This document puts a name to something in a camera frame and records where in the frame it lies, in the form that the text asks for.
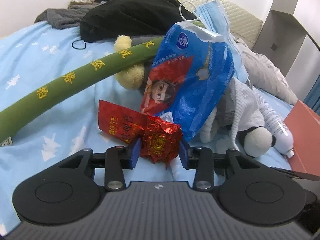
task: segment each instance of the blue plastic bag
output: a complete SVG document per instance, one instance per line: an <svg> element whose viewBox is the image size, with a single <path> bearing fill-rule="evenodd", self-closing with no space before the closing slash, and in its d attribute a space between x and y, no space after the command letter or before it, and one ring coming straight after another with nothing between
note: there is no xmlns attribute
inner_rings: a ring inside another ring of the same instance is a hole
<svg viewBox="0 0 320 240"><path fill-rule="evenodd" d="M190 22L164 37L150 70L141 112L172 113L187 141L202 127L234 74L232 54L220 34Z"/></svg>

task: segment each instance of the red tea packet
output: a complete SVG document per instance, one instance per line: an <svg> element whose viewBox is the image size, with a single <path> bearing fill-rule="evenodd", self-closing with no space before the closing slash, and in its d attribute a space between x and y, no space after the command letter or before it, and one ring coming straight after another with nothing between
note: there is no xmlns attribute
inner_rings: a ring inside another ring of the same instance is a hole
<svg viewBox="0 0 320 240"><path fill-rule="evenodd" d="M125 143L129 144L139 133L143 133L146 124L147 116L144 114L107 101L99 101L99 129Z"/></svg>
<svg viewBox="0 0 320 240"><path fill-rule="evenodd" d="M182 130L179 124L162 120L158 116L148 116L142 137L140 156L149 156L154 163L169 163L178 156Z"/></svg>
<svg viewBox="0 0 320 240"><path fill-rule="evenodd" d="M154 163L169 163L178 156L182 138L179 124L100 100L98 125L100 130L125 143L130 143L137 135L142 136L140 156L148 156Z"/></svg>

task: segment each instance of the light blue bedsheet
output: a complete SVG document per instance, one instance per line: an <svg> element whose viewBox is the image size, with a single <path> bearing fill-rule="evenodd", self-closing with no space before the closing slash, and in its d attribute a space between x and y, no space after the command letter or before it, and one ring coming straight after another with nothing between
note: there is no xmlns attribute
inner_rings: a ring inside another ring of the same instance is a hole
<svg viewBox="0 0 320 240"><path fill-rule="evenodd" d="M71 43L79 39L79 28L52 29L46 22L24 28L0 40L0 111L53 79L113 53L113 41L88 43L76 50ZM291 107L264 93L266 99L286 117ZM87 147L95 153L123 143L101 132L97 124L99 99L139 110L142 96L127 91L109 77L53 107L12 137L13 146L0 148L0 234L18 225L11 198L15 187L26 178ZM222 130L206 146L216 150L216 142L226 138ZM199 145L196 137L191 145ZM290 169L287 161L273 148L257 158L268 166ZM177 158L166 169L139 158L134 170L124 170L127 184L139 181L188 181L192 185L195 170L186 171ZM97 169L95 181L103 185L104 170ZM216 178L221 184L222 178Z"/></svg>

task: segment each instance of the black cable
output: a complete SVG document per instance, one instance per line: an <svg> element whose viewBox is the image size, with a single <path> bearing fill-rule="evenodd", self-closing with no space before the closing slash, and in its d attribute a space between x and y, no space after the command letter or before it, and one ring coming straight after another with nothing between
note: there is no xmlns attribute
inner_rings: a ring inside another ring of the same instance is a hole
<svg viewBox="0 0 320 240"><path fill-rule="evenodd" d="M74 41L74 42L71 43L71 46L72 46L74 49L86 49L86 48L87 48L87 43L86 43L85 41L83 41L83 42L84 42L84 48L76 48L75 46L73 46L73 44L74 44L75 42L77 42L77 41L82 41L82 40L79 39L79 40L76 40L76 41Z"/></svg>

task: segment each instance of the face mask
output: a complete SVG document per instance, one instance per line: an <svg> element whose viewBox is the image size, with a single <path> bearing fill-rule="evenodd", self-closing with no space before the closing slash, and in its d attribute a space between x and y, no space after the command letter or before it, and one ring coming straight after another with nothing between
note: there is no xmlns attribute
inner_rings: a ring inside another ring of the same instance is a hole
<svg viewBox="0 0 320 240"><path fill-rule="evenodd" d="M230 22L224 8L219 4L219 2L214 0L196 7L196 10L193 13L208 30L219 33L225 38L225 42L228 44L232 52L233 63L235 66L234 77L240 82L245 83L249 75L242 63L241 52L236 46L233 36L230 33Z"/></svg>

